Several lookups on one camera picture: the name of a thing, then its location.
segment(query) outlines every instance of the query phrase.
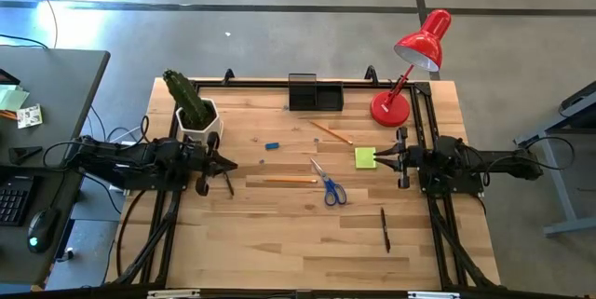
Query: white pot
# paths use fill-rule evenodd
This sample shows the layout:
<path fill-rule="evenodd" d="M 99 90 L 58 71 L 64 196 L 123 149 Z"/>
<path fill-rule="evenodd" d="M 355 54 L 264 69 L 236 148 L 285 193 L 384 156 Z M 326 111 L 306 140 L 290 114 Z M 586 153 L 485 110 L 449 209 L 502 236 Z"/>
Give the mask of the white pot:
<path fill-rule="evenodd" d="M 176 118 L 178 119 L 178 126 L 180 126 L 180 130 L 184 133 L 184 135 L 190 137 L 194 142 L 201 142 L 202 144 L 207 144 L 207 137 L 209 136 L 210 132 L 215 131 L 220 135 L 220 140 L 224 134 L 224 123 L 220 119 L 220 114 L 217 112 L 217 107 L 215 106 L 215 102 L 212 99 L 201 99 L 205 104 L 210 105 L 215 112 L 215 118 L 213 121 L 203 130 L 194 130 L 194 129 L 187 129 L 183 126 L 182 119 L 180 117 L 180 112 L 183 110 L 182 107 L 178 108 L 176 111 Z"/>

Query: blue eraser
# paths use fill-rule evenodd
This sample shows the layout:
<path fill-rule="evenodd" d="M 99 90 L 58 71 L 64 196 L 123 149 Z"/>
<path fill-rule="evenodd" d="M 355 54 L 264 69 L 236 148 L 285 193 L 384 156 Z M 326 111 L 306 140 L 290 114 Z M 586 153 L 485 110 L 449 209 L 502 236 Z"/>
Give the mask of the blue eraser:
<path fill-rule="evenodd" d="M 267 143 L 264 145 L 265 150 L 273 150 L 279 148 L 279 143 Z"/>

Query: gray floor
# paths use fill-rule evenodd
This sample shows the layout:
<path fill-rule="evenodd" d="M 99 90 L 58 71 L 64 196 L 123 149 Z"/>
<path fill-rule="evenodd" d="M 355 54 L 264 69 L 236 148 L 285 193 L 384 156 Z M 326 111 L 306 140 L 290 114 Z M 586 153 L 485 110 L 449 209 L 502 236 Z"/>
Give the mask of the gray floor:
<path fill-rule="evenodd" d="M 415 0 L 90 0 L 225 5 L 415 7 Z M 594 0 L 426 0 L 428 7 L 594 8 Z M 73 10 L 56 3 L 59 48 L 112 53 L 94 102 L 107 129 L 138 125 L 153 78 L 173 68 L 187 75 L 362 77 L 375 65 L 382 77 L 406 67 L 395 41 L 419 26 L 415 14 L 182 12 Z M 469 142 L 484 149 L 513 149 L 511 140 L 556 113 L 558 103 L 596 79 L 594 17 L 454 16 L 443 40 L 442 79 L 458 88 Z M 0 8 L 0 32 L 50 42 L 46 6 Z M 415 79 L 428 79 L 416 72 Z M 94 120 L 97 135 L 99 125 Z M 117 219 L 106 195 L 89 182 L 74 213 L 71 243 L 78 259 L 56 268 L 48 287 L 102 281 L 105 255 Z M 528 183 L 495 176 L 486 206 L 496 261 L 504 285 L 519 290 L 596 292 L 596 230 L 546 239 L 542 226 L 563 219 L 546 174 Z M 584 215 L 595 215 L 596 194 L 575 197 Z M 81 235 L 93 232 L 97 249 Z M 78 270 L 88 268 L 87 273 Z M 76 272 L 82 277 L 69 282 Z"/>

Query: cactus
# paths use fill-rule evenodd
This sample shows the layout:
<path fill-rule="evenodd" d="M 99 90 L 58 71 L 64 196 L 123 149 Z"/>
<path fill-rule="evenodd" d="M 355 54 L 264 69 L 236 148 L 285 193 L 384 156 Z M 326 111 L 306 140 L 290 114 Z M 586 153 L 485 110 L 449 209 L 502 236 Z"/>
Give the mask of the cactus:
<path fill-rule="evenodd" d="M 184 111 L 184 127 L 202 130 L 213 120 L 213 114 L 196 93 L 190 81 L 179 72 L 167 70 L 163 74 L 169 94 Z"/>

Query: wood plank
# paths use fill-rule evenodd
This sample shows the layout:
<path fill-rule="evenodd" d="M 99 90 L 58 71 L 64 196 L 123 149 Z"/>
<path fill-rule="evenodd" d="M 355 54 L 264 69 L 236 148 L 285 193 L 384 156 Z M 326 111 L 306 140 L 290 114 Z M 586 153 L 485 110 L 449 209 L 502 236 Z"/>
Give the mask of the wood plank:
<path fill-rule="evenodd" d="M 440 133 L 466 139 L 454 83 L 430 84 Z M 399 190 L 393 170 L 357 170 L 354 165 L 355 146 L 384 150 L 396 141 L 395 129 L 370 119 L 370 100 L 378 92 L 346 89 L 342 112 L 290 112 L 286 88 L 202 88 L 201 95 L 215 100 L 224 122 L 220 153 L 239 164 L 230 172 L 235 196 L 231 198 L 223 177 L 210 179 L 206 197 L 193 188 L 183 192 L 168 287 L 437 290 L 427 201 L 416 171 L 410 172 L 412 187 Z M 156 79 L 147 109 L 150 138 L 168 135 L 173 110 L 167 87 Z M 354 146 L 311 125 L 310 119 L 341 132 Z M 404 125 L 413 128 L 413 117 Z M 431 146 L 426 114 L 423 127 Z M 266 151 L 264 144 L 271 142 L 279 142 L 279 149 Z M 407 144 L 416 142 L 412 130 Z M 324 204 L 325 188 L 310 157 L 345 188 L 346 205 Z M 193 174 L 189 186 L 196 177 Z M 270 177 L 318 181 L 271 183 L 266 181 Z M 126 209 L 134 195 L 127 198 Z M 129 218 L 122 242 L 124 267 L 147 239 L 155 197 L 146 193 Z M 487 277 L 498 282 L 480 203 L 470 196 L 454 196 L 454 206 L 462 243 Z M 390 253 L 380 228 L 381 207 L 387 216 Z M 453 266 L 449 250 L 447 256 Z M 115 251 L 110 261 L 108 280 L 115 278 Z"/>

